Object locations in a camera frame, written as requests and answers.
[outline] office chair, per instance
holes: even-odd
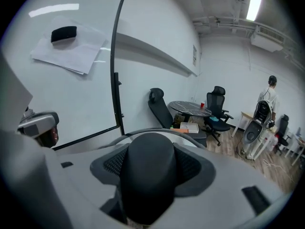
[[[209,125],[210,130],[205,130],[210,133],[215,140],[218,142],[218,146],[220,146],[220,142],[216,135],[219,137],[220,133],[230,130],[230,126],[226,123],[227,120],[233,119],[229,114],[225,114],[228,112],[227,110],[223,110],[225,89],[220,86],[215,86],[214,90],[211,93],[207,93],[207,108],[212,111],[212,115],[218,119],[218,121],[213,121],[210,117],[204,118],[204,122]]]
[[[287,129],[287,126],[288,126],[288,121],[289,121],[289,117],[287,115],[284,115],[281,118],[280,126],[278,128],[278,131],[275,134],[275,136],[278,138],[278,142],[274,147],[274,152],[276,153],[277,151],[279,151],[280,155],[282,155],[282,151],[280,150],[280,145],[288,146],[287,140],[289,138],[291,139],[291,137],[288,136],[288,135],[287,135],[287,138],[284,139],[284,135],[285,135],[285,132],[286,132],[286,129]]]
[[[161,90],[160,88],[152,88],[149,94],[149,108],[161,124],[162,128],[170,129],[172,125],[174,126],[174,128],[180,128],[179,126],[173,123],[173,117],[164,102],[163,96],[163,90]],[[206,147],[206,133],[203,132],[201,129],[199,129],[198,133],[185,134]]]

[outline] wall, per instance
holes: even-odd
[[[174,60],[160,57],[160,53],[147,51],[117,41],[115,71],[119,73],[120,98],[125,133],[161,127],[148,107],[150,89],[163,89],[166,104],[174,100],[190,101],[197,84],[201,52],[198,35],[193,24],[176,0],[125,0],[118,33],[133,37],[150,45]],[[193,45],[197,48],[197,65],[193,66]],[[183,64],[177,67],[174,61]],[[110,143],[120,136],[114,130],[82,143],[57,151],[58,154],[78,153]]]
[[[277,114],[289,116],[289,128],[305,131],[305,77],[279,52],[268,52],[251,46],[247,39],[207,37],[201,39],[201,75],[195,101],[206,99],[206,93],[215,85],[225,88],[224,109],[230,111],[237,125],[240,112],[253,113],[259,93],[268,86],[268,78],[278,79],[276,92],[280,98]]]

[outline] ceiling light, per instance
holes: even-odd
[[[29,12],[29,16],[35,17],[35,16],[41,15],[41,14],[63,11],[63,10],[78,10],[79,7],[80,7],[80,5],[78,3],[57,4],[57,5],[47,6],[44,8],[33,10],[33,11]]]
[[[247,20],[254,21],[258,10],[259,6],[261,5],[262,0],[250,0],[250,6],[247,14]]]

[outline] black metal frame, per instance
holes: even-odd
[[[116,126],[113,126],[111,128],[108,128],[106,130],[94,133],[89,136],[85,136],[83,138],[74,140],[72,142],[63,144],[58,147],[54,147],[53,150],[59,150],[64,147],[71,146],[73,144],[82,142],[84,140],[90,139],[92,137],[101,135],[103,133],[112,131],[114,129],[120,128],[121,129],[121,134],[124,135],[124,127],[123,127],[123,119],[122,119],[122,112],[121,112],[121,103],[120,103],[120,94],[119,94],[119,76],[118,73],[114,72],[114,50],[115,50],[115,40],[116,40],[116,31],[118,28],[118,22],[119,22],[119,17],[122,9],[124,0],[120,1],[115,20],[114,20],[114,25],[113,25],[113,32],[112,32],[112,41],[111,41],[111,52],[110,52],[110,78],[111,78],[111,91],[112,91],[112,103],[113,103],[113,110],[114,110],[114,115],[115,115],[115,121],[116,121]]]

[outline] headrest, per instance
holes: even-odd
[[[221,86],[215,86],[214,90],[212,91],[212,94],[224,96],[225,89]]]
[[[157,102],[161,98],[163,98],[164,92],[160,88],[152,88],[151,93],[149,94],[149,100],[152,103]]]
[[[289,117],[288,117],[287,115],[284,115],[284,116],[282,117],[282,119],[283,119],[283,120],[286,120],[286,121],[289,121]]]

